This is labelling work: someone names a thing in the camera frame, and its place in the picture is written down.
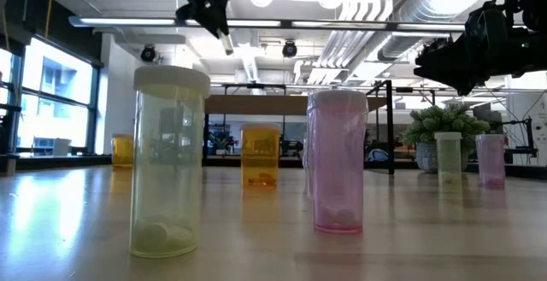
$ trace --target table surface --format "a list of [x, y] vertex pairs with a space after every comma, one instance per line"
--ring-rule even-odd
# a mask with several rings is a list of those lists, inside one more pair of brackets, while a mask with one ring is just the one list
[[243, 190], [238, 168], [203, 175], [198, 250], [128, 252], [131, 172], [110, 167], [0, 179], [0, 280], [546, 280], [547, 183], [509, 179], [461, 194], [436, 176], [365, 172], [361, 235], [314, 231], [303, 171]]

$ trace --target orange container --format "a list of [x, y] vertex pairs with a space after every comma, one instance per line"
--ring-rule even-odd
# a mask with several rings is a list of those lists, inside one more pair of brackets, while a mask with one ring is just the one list
[[241, 126], [241, 185], [276, 187], [279, 176], [279, 131], [276, 124]]
[[112, 135], [112, 166], [133, 167], [133, 135]]

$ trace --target plastic container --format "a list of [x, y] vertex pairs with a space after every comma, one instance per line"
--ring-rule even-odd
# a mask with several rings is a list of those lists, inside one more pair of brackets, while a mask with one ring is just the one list
[[276, 187], [279, 176], [279, 131], [277, 124], [241, 126], [241, 185]]
[[209, 77], [183, 67], [135, 71], [137, 94], [131, 242], [133, 255], [181, 255], [197, 246], [203, 104]]
[[321, 91], [308, 99], [315, 229], [361, 232], [367, 97], [357, 91]]
[[504, 135], [478, 135], [479, 176], [486, 188], [505, 188]]
[[133, 135], [112, 135], [112, 166], [133, 167]]
[[462, 150], [460, 132], [436, 132], [438, 184], [443, 189], [462, 187]]

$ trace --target plant pot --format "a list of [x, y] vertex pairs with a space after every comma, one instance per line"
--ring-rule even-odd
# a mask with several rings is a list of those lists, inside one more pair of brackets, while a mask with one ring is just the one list
[[[462, 150], [462, 171], [468, 167], [468, 153]], [[427, 173], [437, 173], [437, 144], [418, 143], [416, 147], [418, 168]]]

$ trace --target pink container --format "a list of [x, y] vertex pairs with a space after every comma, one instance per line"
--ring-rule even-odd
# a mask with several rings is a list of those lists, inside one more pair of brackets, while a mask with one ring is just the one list
[[357, 91], [322, 91], [309, 97], [308, 151], [315, 229], [362, 231], [363, 142], [367, 97]]
[[479, 176], [486, 188], [505, 188], [504, 135], [478, 135]]

